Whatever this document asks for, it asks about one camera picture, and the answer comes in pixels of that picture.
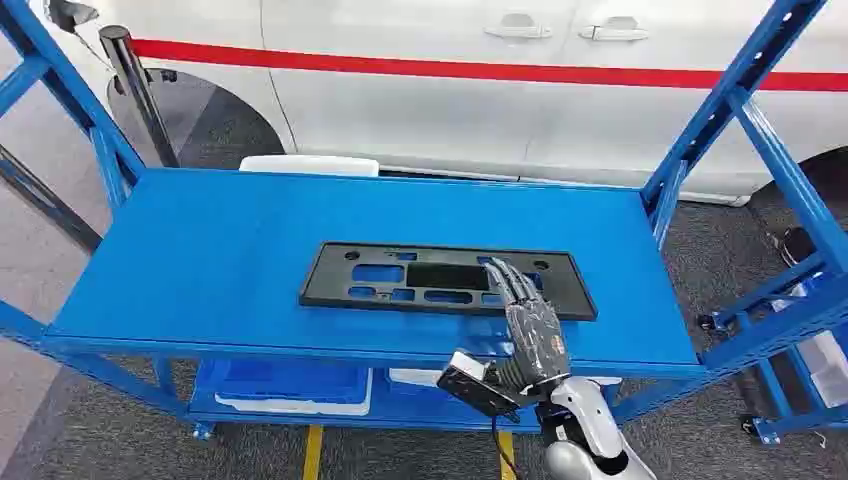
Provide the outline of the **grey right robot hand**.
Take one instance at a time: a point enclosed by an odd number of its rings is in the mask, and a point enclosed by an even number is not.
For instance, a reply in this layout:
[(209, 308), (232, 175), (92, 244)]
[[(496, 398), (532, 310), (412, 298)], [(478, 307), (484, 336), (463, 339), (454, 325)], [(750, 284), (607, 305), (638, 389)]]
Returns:
[(513, 353), (493, 367), (497, 384), (515, 394), (546, 398), (570, 376), (568, 350), (553, 305), (514, 265), (483, 264), (497, 287)]

